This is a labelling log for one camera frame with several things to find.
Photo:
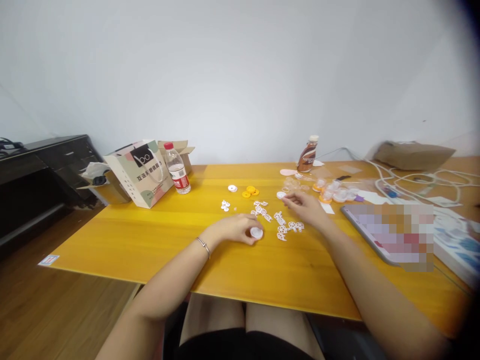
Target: forearm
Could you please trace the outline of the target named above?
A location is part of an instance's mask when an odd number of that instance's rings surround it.
[[[199,237],[210,253],[220,243],[208,229]],[[208,259],[207,250],[197,239],[193,240],[150,279],[129,310],[151,321],[165,319],[185,299]]]
[[[207,232],[200,238],[211,253],[220,242]],[[185,299],[208,259],[207,250],[195,239],[157,272],[115,324],[97,360],[151,359],[162,322]]]
[[[335,224],[317,227],[372,335],[392,359],[437,359],[446,340]]]

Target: wooden table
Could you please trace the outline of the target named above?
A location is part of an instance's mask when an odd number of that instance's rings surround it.
[[[328,170],[336,178],[345,175],[338,169],[345,164],[362,169],[349,181],[378,178],[372,165],[360,161],[328,162],[322,171]],[[451,166],[455,164],[455,159],[450,161]],[[298,221],[276,197],[285,179],[280,169],[292,168],[292,163],[193,166],[189,194],[179,195],[172,188],[152,209],[133,203],[106,207],[53,252],[59,258],[51,267],[146,283],[205,227],[226,216],[250,213],[256,200],[268,202],[265,208],[272,217],[282,211],[287,222]],[[238,192],[229,192],[230,184],[236,185]],[[245,199],[241,193],[249,185],[258,188],[260,194]],[[472,196],[470,190],[465,193]],[[222,200],[230,202],[229,212],[220,208]],[[470,206],[471,201],[466,199],[465,203]],[[333,209],[334,221],[372,263],[442,332],[455,334],[471,299],[468,287],[439,261],[433,272],[412,273],[387,265],[342,215],[340,206],[333,204]],[[361,320],[344,281],[311,227],[305,225],[302,233],[289,232],[284,242],[277,239],[278,223],[274,219],[271,223],[263,218],[260,221],[265,227],[264,238],[253,247],[234,242],[221,244],[192,291]]]

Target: dark wood furniture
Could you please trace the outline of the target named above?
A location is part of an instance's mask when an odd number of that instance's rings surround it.
[[[0,150],[0,247],[70,209],[92,208],[97,198],[89,190],[77,190],[88,185],[79,174],[90,162],[101,161],[88,135]]]

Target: person's arm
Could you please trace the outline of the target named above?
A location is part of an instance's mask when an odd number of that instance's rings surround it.
[[[199,238],[210,253],[224,240],[253,245],[246,232],[263,226],[254,215],[238,214],[208,227]],[[150,360],[160,341],[163,321],[182,303],[209,259],[197,239],[157,272],[133,299],[100,349],[97,360]]]
[[[363,321],[391,359],[441,358],[446,338],[329,219],[316,198],[295,192],[283,202],[323,235]]]

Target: silver bracelet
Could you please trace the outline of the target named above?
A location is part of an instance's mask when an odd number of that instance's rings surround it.
[[[196,238],[200,244],[205,248],[206,252],[208,253],[208,259],[210,259],[210,250],[209,250],[209,247],[207,246],[207,244],[205,242],[202,241],[201,238],[197,237]]]

